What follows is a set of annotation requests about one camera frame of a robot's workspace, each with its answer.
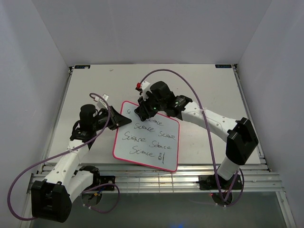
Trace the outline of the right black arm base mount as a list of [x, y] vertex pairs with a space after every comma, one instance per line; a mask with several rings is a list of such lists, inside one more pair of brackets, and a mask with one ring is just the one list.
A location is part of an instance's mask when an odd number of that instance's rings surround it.
[[[222, 190], [228, 190], [233, 182], [234, 177], [231, 177], [229, 180], [225, 180], [219, 176], [218, 179], [219, 179], [220, 188]], [[196, 181], [196, 183], [199, 184], [200, 190], [218, 189], [215, 175], [199, 175], [198, 181]], [[235, 182], [232, 186], [232, 190], [241, 190], [241, 189], [242, 189], [242, 181], [240, 175], [237, 174]]]

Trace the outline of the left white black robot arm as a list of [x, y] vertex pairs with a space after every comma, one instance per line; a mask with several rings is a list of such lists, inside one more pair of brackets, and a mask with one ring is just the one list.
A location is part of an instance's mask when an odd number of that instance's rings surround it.
[[130, 124], [131, 119], [118, 113], [112, 106], [97, 110], [93, 104], [80, 108], [79, 120], [74, 124], [68, 153], [63, 155], [53, 170], [31, 186], [32, 216], [57, 222], [65, 222], [73, 201], [82, 191], [97, 189], [101, 184], [99, 169], [83, 166], [83, 157], [90, 151], [95, 137], [105, 128], [115, 130]]

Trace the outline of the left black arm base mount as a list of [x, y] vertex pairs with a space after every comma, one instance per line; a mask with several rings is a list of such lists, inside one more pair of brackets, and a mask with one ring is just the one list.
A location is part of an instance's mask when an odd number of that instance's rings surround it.
[[102, 191], [113, 191], [115, 190], [115, 187], [112, 186], [111, 184], [115, 184], [115, 176], [111, 175], [106, 175], [106, 176], [100, 176], [100, 185], [103, 184], [102, 187], [98, 187], [96, 191], [102, 192]]

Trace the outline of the right blue table label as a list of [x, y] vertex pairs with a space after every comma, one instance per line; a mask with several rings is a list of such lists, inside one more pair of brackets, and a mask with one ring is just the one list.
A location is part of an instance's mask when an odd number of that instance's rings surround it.
[[215, 68], [232, 68], [230, 64], [215, 64]]

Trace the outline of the pink framed whiteboard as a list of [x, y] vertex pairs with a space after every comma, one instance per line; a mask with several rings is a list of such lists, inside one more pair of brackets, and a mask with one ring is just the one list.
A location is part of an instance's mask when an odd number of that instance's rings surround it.
[[180, 124], [156, 114], [142, 122], [134, 112], [138, 105], [124, 101], [121, 114], [131, 123], [116, 131], [113, 157], [115, 159], [175, 172], [178, 167]]

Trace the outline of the black whiteboard eraser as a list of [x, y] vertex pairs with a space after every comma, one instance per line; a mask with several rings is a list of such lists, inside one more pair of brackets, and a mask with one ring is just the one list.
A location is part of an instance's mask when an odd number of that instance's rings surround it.
[[138, 106], [134, 112], [138, 115], [142, 122], [149, 119], [149, 113], [143, 107]]

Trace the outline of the aluminium table frame rail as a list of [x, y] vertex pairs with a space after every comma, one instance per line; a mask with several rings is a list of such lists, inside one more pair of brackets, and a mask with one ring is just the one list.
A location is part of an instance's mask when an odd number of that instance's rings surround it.
[[[115, 183], [122, 193], [196, 193], [200, 175], [212, 175], [210, 165], [181, 165], [176, 172], [156, 170], [132, 164], [100, 164], [105, 176], [115, 176]], [[241, 167], [245, 177], [245, 192], [284, 191], [277, 172], [271, 172], [265, 164]]]

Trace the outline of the left blue table label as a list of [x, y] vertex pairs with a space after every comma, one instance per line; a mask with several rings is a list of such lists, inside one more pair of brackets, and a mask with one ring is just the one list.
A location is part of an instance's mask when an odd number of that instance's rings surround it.
[[90, 65], [75, 65], [74, 69], [90, 69]]

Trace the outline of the blue table label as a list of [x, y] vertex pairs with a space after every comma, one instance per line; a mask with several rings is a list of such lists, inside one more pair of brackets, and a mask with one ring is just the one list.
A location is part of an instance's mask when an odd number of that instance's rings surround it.
[[232, 68], [230, 64], [215, 64], [215, 68]]
[[90, 69], [90, 65], [75, 65], [74, 69]]

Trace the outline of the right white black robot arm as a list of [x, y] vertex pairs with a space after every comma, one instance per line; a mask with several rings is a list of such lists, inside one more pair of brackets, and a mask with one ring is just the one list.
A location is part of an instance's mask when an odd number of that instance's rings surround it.
[[225, 189], [235, 181], [234, 174], [258, 146], [258, 138], [249, 119], [235, 120], [203, 109], [191, 98], [175, 95], [163, 81], [154, 84], [143, 81], [135, 89], [140, 93], [135, 113], [141, 121], [154, 117], [158, 112], [165, 112], [168, 117], [206, 129], [208, 135], [215, 134], [226, 143], [223, 162], [203, 183], [207, 189]]

